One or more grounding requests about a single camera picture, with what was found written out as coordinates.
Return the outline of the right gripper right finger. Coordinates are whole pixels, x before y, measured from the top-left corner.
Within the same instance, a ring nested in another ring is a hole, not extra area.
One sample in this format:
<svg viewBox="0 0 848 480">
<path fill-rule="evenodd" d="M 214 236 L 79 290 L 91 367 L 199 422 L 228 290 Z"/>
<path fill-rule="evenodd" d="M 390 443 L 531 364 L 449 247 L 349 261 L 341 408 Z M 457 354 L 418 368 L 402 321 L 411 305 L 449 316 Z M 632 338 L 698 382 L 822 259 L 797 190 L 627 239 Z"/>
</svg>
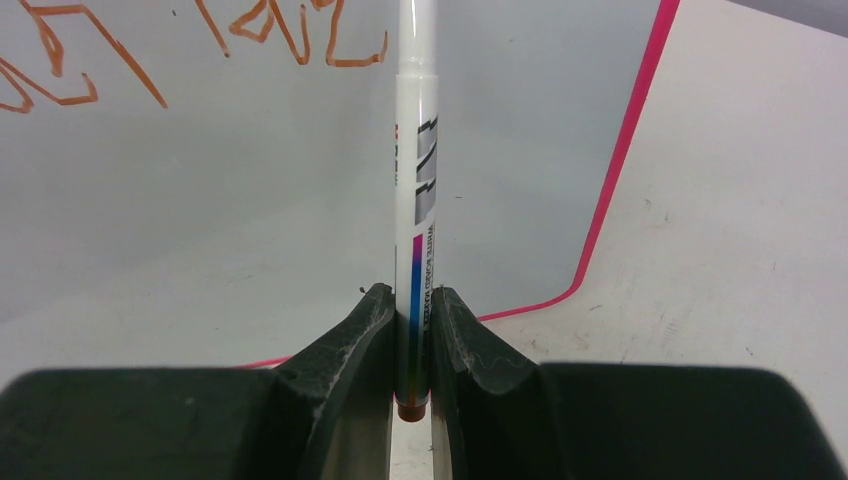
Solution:
<svg viewBox="0 0 848 480">
<path fill-rule="evenodd" d="M 438 479 L 841 479 L 811 409 L 762 369 L 538 364 L 432 295 Z"/>
</svg>

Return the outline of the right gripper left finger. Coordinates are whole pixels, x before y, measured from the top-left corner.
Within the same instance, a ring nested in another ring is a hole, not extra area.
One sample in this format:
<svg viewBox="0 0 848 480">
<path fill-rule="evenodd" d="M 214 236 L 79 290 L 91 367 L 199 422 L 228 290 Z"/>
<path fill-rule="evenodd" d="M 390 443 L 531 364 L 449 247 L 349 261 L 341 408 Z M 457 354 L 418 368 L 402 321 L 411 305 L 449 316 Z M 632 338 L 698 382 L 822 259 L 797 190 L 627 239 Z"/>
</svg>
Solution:
<svg viewBox="0 0 848 480">
<path fill-rule="evenodd" d="M 44 369 L 1 394 L 5 479 L 385 479 L 395 298 L 274 368 Z"/>
</svg>

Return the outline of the pink framed whiteboard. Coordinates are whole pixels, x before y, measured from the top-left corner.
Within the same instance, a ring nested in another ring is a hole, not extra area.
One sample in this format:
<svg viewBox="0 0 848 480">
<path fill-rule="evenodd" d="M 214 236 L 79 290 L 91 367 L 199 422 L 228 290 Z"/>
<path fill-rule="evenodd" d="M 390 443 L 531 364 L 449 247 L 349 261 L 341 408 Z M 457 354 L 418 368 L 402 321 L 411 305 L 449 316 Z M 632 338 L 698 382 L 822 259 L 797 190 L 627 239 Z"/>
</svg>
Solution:
<svg viewBox="0 0 848 480">
<path fill-rule="evenodd" d="M 395 1 L 5 1 L 1 375 L 263 364 L 393 279 Z M 675 1 L 437 5 L 435 283 L 583 282 Z"/>
</svg>

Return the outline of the white whiteboard marker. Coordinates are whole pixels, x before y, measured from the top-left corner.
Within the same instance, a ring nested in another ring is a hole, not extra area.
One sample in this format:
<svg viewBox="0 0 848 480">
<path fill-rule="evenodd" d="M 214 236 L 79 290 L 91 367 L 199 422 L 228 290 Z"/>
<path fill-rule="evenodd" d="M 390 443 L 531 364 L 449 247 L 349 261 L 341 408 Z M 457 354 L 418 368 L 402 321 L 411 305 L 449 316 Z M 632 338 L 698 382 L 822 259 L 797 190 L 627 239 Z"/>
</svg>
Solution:
<svg viewBox="0 0 848 480">
<path fill-rule="evenodd" d="M 437 198 L 437 4 L 399 4 L 395 123 L 395 400 L 423 419 L 430 395 L 429 327 Z"/>
</svg>

